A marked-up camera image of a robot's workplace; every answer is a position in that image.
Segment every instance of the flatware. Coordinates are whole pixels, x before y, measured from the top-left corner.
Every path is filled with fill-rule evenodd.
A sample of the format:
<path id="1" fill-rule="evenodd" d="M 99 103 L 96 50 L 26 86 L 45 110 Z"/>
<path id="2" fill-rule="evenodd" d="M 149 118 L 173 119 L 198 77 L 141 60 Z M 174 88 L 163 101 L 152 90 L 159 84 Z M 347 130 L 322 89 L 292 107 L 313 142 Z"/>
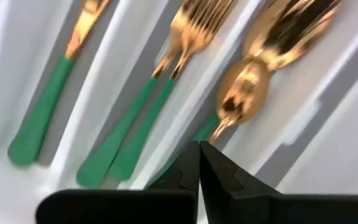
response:
<path id="1" fill-rule="evenodd" d="M 161 73 L 171 64 L 176 54 L 182 51 L 181 34 L 188 24 L 189 7 L 194 7 L 197 0 L 187 0 L 179 8 L 170 25 L 170 42 L 168 50 L 155 67 L 151 78 L 143 86 L 138 97 L 119 120 L 114 129 L 84 161 L 77 172 L 77 182 L 85 187 L 99 187 L 106 177 L 110 165 L 116 156 L 132 122 L 158 82 Z"/>
<path id="2" fill-rule="evenodd" d="M 189 13 L 186 19 L 188 25 L 181 35 L 181 47 L 183 52 L 179 62 L 145 121 L 141 124 L 134 137 L 112 162 L 109 175 L 114 180 L 123 181 L 131 177 L 147 140 L 149 131 L 171 93 L 174 82 L 182 71 L 183 66 L 192 54 L 203 50 L 211 43 L 221 24 L 230 12 L 233 3 L 234 0 L 202 0 L 197 1 L 194 7 L 189 7 Z"/>
<path id="3" fill-rule="evenodd" d="M 315 44 L 340 3 L 341 0 L 272 0 L 266 4 L 249 29 L 243 59 L 221 82 L 216 108 L 220 122 L 210 143 L 225 129 L 245 123 L 261 109 L 272 72 L 292 63 Z"/>
<path id="4" fill-rule="evenodd" d="M 18 166 L 28 166 L 37 158 L 44 141 L 49 120 L 89 31 L 108 5 L 109 0 L 86 0 L 74 27 L 64 56 L 61 56 L 47 86 L 34 109 L 22 123 L 11 142 L 8 157 Z"/>
<path id="5" fill-rule="evenodd" d="M 118 122 L 117 126 L 80 167 L 77 173 L 77 182 L 80 185 L 85 187 L 100 186 L 109 170 L 116 180 L 126 180 L 132 175 L 147 135 L 173 88 L 174 80 L 183 69 L 190 55 L 202 50 L 212 41 L 232 1 L 186 0 L 181 5 L 170 26 L 171 40 L 167 53 L 158 63 L 151 79 L 145 84 L 140 95 Z M 150 95 L 162 72 L 179 52 L 182 52 L 180 61 L 171 78 L 165 84 L 154 107 L 141 124 L 135 137 L 115 158 L 138 111 Z"/>

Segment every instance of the cutlery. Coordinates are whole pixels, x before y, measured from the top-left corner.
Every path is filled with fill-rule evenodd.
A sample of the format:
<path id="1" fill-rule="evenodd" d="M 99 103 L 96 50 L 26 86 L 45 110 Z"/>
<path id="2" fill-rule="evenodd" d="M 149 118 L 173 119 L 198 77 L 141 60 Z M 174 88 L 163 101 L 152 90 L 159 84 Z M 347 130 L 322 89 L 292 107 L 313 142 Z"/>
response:
<path id="1" fill-rule="evenodd" d="M 233 3 L 234 0 L 202 0 L 197 1 L 193 7 L 188 8 L 188 13 L 185 14 L 187 25 L 181 34 L 181 47 L 183 51 L 179 62 L 145 121 L 134 134 L 134 137 L 113 160 L 109 175 L 114 180 L 123 181 L 131 177 L 150 129 L 171 93 L 175 80 L 190 56 L 203 50 L 211 43 L 231 11 Z"/>
<path id="2" fill-rule="evenodd" d="M 81 165 L 76 176 L 77 182 L 80 185 L 94 188 L 102 184 L 132 122 L 157 84 L 161 73 L 171 64 L 176 54 L 182 51 L 181 34 L 188 24 L 187 14 L 190 13 L 191 9 L 194 9 L 197 2 L 198 0 L 186 0 L 180 6 L 170 25 L 170 42 L 167 52 L 155 67 L 151 78 L 143 86 L 136 100 L 128 108 L 115 128 Z"/>
<path id="3" fill-rule="evenodd" d="M 301 57 L 333 20 L 341 0 L 269 0 L 255 18 L 244 41 L 243 59 L 219 86 L 216 114 L 193 137 L 202 141 L 213 131 L 213 144 L 228 127 L 245 123 L 263 106 L 272 72 Z M 178 155 L 170 159 L 146 188 Z"/>
<path id="4" fill-rule="evenodd" d="M 73 68 L 76 56 L 108 3 L 109 0 L 85 1 L 64 56 L 59 58 L 40 99 L 9 146 L 8 157 L 15 165 L 28 166 L 37 159 L 56 102 Z"/>

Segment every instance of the green handle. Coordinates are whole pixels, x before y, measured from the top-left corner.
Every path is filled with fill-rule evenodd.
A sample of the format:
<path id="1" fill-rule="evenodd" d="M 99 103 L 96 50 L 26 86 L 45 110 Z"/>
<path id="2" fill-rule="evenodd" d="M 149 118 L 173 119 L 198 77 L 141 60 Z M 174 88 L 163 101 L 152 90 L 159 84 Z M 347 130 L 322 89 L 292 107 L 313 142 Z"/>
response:
<path id="1" fill-rule="evenodd" d="M 193 137 L 194 141 L 203 141 L 207 134 L 209 134 L 212 129 L 217 126 L 219 123 L 219 118 L 214 113 L 207 123 L 200 129 L 200 131 Z M 145 189 L 148 189 L 156 180 L 158 180 L 163 174 L 169 169 L 169 167 L 175 162 L 175 159 L 179 156 L 179 153 L 174 155 L 172 159 L 170 159 L 164 167 L 155 175 L 151 180 L 149 180 L 145 186 Z"/>
<path id="2" fill-rule="evenodd" d="M 207 121 L 207 123 L 200 129 L 200 131 L 198 131 L 198 133 L 193 137 L 194 141 L 203 141 L 205 140 L 205 137 L 207 134 L 209 134 L 212 129 L 217 126 L 219 124 L 219 118 L 218 116 L 214 113 L 209 120 Z"/>
<path id="3" fill-rule="evenodd" d="M 72 67 L 71 60 L 59 59 L 34 110 L 24 120 L 9 146 L 7 154 L 14 164 L 27 166 L 37 159 L 53 109 Z"/>
<path id="4" fill-rule="evenodd" d="M 103 141 L 100 147 L 91 153 L 77 172 L 78 184 L 87 188 L 97 188 L 107 176 L 109 167 L 120 148 L 133 120 L 153 90 L 158 79 L 151 78 L 143 87 L 139 96 L 117 126 Z"/>
<path id="5" fill-rule="evenodd" d="M 114 180 L 123 181 L 128 180 L 131 177 L 147 136 L 149 135 L 149 131 L 171 93 L 174 83 L 174 80 L 169 79 L 167 84 L 165 84 L 160 96 L 147 115 L 146 120 L 143 121 L 134 137 L 128 142 L 124 149 L 118 153 L 117 158 L 112 162 L 109 175 Z"/>

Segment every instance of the fork tines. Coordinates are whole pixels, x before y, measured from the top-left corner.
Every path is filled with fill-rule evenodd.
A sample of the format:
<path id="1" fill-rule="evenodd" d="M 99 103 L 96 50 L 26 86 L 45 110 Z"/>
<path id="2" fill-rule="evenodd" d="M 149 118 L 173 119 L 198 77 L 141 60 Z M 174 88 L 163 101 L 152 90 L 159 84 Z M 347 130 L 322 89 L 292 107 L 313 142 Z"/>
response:
<path id="1" fill-rule="evenodd" d="M 191 20 L 191 25 L 216 32 L 234 0 L 186 0 L 183 9 Z"/>

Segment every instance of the utensil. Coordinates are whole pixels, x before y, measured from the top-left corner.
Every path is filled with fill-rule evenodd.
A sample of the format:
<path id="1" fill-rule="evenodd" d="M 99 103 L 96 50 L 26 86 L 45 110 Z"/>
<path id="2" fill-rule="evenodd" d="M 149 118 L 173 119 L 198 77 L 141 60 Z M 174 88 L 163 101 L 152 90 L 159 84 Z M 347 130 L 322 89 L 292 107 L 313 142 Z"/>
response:
<path id="1" fill-rule="evenodd" d="M 244 59 L 221 82 L 216 108 L 220 122 L 210 143 L 228 127 L 245 123 L 258 112 L 272 71 L 301 57 L 330 25 L 340 3 L 341 0 L 270 0 L 266 4 L 244 41 Z"/>
<path id="2" fill-rule="evenodd" d="M 40 99 L 22 123 L 19 132 L 9 146 L 8 157 L 14 164 L 27 166 L 37 159 L 49 120 L 68 74 L 73 68 L 76 56 L 89 31 L 108 3 L 109 0 L 85 1 L 64 56 L 60 57 Z"/>
<path id="3" fill-rule="evenodd" d="M 189 57 L 193 53 L 203 50 L 211 43 L 221 24 L 226 19 L 233 2 L 234 0 L 204 0 L 198 1 L 193 8 L 189 7 L 189 13 L 186 15 L 188 25 L 181 35 L 183 52 L 179 62 L 145 121 L 112 162 L 109 174 L 114 180 L 128 180 L 131 177 L 149 131 L 171 93 L 176 78 Z"/>
<path id="4" fill-rule="evenodd" d="M 132 122 L 154 89 L 155 84 L 157 84 L 161 73 L 171 64 L 176 54 L 182 51 L 181 34 L 188 24 L 187 14 L 189 14 L 190 8 L 193 9 L 198 1 L 199 0 L 186 0 L 180 6 L 170 25 L 171 39 L 167 52 L 155 67 L 151 78 L 143 86 L 139 96 L 119 120 L 116 127 L 110 132 L 102 144 L 88 156 L 78 170 L 76 179 L 80 185 L 93 188 L 99 187 L 102 184 L 112 160 L 120 148 Z"/>

